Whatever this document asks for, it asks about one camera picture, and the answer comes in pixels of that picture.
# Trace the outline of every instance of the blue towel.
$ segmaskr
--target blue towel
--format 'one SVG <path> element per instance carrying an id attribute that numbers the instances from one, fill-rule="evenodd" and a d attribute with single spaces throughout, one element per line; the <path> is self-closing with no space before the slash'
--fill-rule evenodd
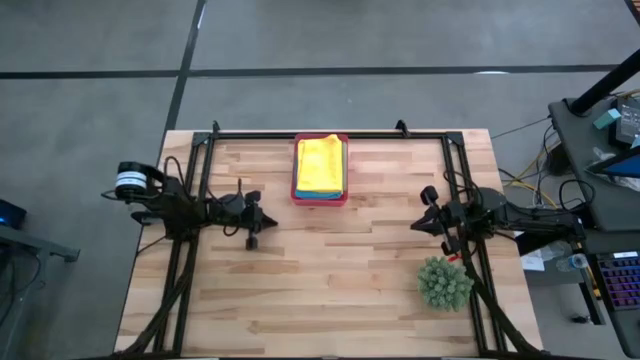
<path id="1" fill-rule="evenodd" d="M 320 193 L 315 191 L 299 191 L 296 190 L 296 197 L 300 199 L 339 199 L 341 192 Z"/>

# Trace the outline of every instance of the yellow towel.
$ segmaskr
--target yellow towel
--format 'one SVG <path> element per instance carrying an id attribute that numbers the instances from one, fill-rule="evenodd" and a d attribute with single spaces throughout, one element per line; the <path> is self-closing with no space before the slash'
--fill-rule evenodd
<path id="1" fill-rule="evenodd" d="M 337 135 L 298 142 L 299 191 L 343 191 L 342 141 Z"/>

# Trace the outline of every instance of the keyboard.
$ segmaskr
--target keyboard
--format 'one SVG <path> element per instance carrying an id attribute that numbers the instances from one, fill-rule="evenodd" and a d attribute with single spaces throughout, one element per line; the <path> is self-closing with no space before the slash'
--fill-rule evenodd
<path id="1" fill-rule="evenodd" d="M 640 309 L 640 257 L 629 251 L 597 255 L 598 267 L 613 311 Z"/>

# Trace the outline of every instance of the butcher block tabletop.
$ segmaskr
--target butcher block tabletop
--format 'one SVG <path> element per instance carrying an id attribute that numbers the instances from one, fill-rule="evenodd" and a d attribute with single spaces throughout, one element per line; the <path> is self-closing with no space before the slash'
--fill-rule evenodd
<path id="1" fill-rule="evenodd" d="M 489 132 L 462 132 L 473 181 L 502 191 Z M 186 169 L 193 133 L 169 131 L 161 162 L 175 156 Z M 409 230 L 425 210 L 419 198 L 425 186 L 436 187 L 440 204 L 451 198 L 442 177 L 441 142 L 352 139 L 349 200 L 339 208 L 292 203 L 293 150 L 293 140 L 215 142 L 213 194 L 235 193 L 241 178 L 244 193 L 262 191 L 260 205 L 279 225 L 258 234 L 255 251 L 245 250 L 246 230 L 231 237 L 219 226 L 201 231 L 182 356 L 477 355 L 469 307 L 436 311 L 417 291 L 424 260 L 443 255 L 441 237 Z M 175 166 L 169 174 L 177 175 Z M 139 246 L 163 234 L 162 225 L 146 227 Z M 487 250 L 499 304 L 541 348 L 516 244 L 496 236 L 487 241 Z M 130 345 L 158 309 L 170 252 L 171 241 L 163 240 L 136 259 L 116 350 Z M 460 260 L 455 264 L 462 266 Z M 495 349 L 484 305 L 482 310 L 489 347 Z"/>

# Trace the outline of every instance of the green succulent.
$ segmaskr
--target green succulent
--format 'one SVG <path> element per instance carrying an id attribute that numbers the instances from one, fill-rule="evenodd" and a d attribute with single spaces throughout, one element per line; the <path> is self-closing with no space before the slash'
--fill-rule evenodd
<path id="1" fill-rule="evenodd" d="M 437 310 L 459 311 L 469 301 L 473 280 L 445 258 L 432 257 L 418 272 L 418 291 Z"/>

